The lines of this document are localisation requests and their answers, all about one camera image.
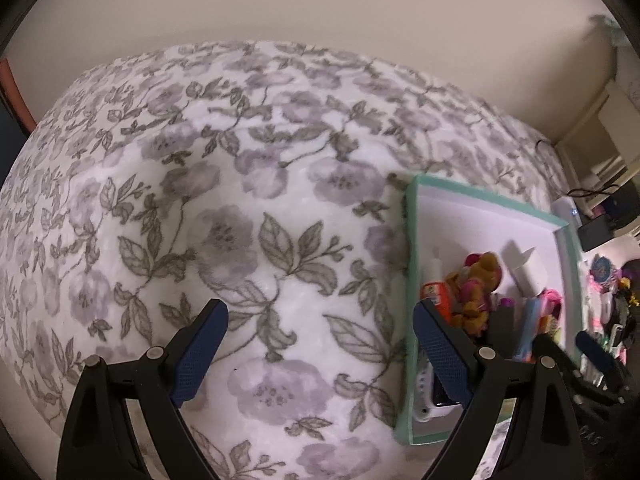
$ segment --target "glue bottle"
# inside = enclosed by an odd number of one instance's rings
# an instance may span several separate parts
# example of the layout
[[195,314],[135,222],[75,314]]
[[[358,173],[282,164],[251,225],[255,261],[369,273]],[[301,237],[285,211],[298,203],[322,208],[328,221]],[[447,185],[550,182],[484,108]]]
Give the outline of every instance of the glue bottle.
[[422,266],[421,300],[431,300],[436,310],[447,323],[451,322],[451,295],[447,283],[444,282],[442,262],[438,257],[438,250],[434,248],[430,257],[426,258]]

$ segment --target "white floral fabric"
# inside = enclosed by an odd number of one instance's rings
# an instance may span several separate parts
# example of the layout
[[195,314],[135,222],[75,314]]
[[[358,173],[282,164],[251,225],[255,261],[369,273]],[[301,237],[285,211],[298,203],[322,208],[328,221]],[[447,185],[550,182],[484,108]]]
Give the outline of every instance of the white floral fabric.
[[404,188],[429,172],[549,210],[564,180],[542,138],[427,74],[304,44],[98,66],[0,192],[0,354],[60,434],[88,355],[137,358],[221,298],[228,333],[182,409],[221,478],[420,478],[437,449],[392,436]]

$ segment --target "tray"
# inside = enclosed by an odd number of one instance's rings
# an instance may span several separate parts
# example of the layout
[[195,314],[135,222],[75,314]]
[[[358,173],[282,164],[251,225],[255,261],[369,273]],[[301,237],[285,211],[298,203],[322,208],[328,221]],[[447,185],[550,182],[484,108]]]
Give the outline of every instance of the tray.
[[[501,195],[425,174],[414,178],[406,198],[411,243],[406,303],[406,395],[395,433],[400,442],[418,446],[446,440],[462,414],[462,408],[458,408],[428,422],[415,422],[412,416],[418,343],[410,320],[422,285],[422,254],[437,246],[446,274],[458,268],[470,253],[493,251],[500,256],[504,269],[497,292],[517,298],[520,294],[504,261],[513,259],[510,255],[513,251],[536,247],[546,265],[548,288],[558,290],[564,297],[561,345],[576,362],[580,362],[580,353],[574,338],[566,336],[582,329],[582,293],[577,235],[566,221]],[[509,418],[512,412],[513,401],[505,400],[497,422]]]

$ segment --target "orange toy figure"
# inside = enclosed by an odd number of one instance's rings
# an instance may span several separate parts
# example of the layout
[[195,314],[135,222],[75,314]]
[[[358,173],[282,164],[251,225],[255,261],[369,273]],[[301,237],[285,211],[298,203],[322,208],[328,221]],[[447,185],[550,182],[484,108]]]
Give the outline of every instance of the orange toy figure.
[[462,314],[451,317],[451,325],[470,336],[484,331],[491,308],[490,294],[502,281],[502,268],[494,253],[470,254],[465,266],[450,273],[445,281],[462,305]]

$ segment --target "beige wall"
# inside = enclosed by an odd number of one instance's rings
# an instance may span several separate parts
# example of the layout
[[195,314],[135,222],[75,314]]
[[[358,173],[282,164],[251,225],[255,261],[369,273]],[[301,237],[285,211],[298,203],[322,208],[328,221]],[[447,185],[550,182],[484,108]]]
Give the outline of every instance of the beige wall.
[[36,118],[82,72],[201,40],[341,47],[431,72],[555,137],[609,76],[600,0],[40,0],[6,54]]

